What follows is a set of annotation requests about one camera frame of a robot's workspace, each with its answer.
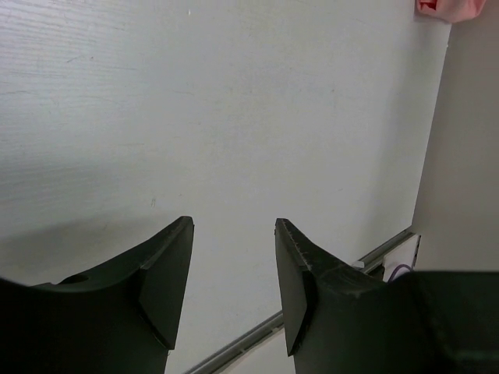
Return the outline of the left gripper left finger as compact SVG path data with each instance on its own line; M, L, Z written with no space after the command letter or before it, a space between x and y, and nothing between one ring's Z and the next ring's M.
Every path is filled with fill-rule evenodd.
M58 284L1 282L4 373L162 373L175 347L194 223Z

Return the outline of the pink t shirt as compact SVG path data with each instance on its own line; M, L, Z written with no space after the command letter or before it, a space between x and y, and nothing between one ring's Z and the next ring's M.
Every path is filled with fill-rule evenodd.
M415 0L415 5L422 15L447 23L459 23L476 18L486 2L486 0Z

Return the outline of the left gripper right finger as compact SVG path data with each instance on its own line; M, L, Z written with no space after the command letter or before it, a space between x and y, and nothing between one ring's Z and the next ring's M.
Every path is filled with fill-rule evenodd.
M495 373L498 275L371 277L275 224L288 355L298 373Z

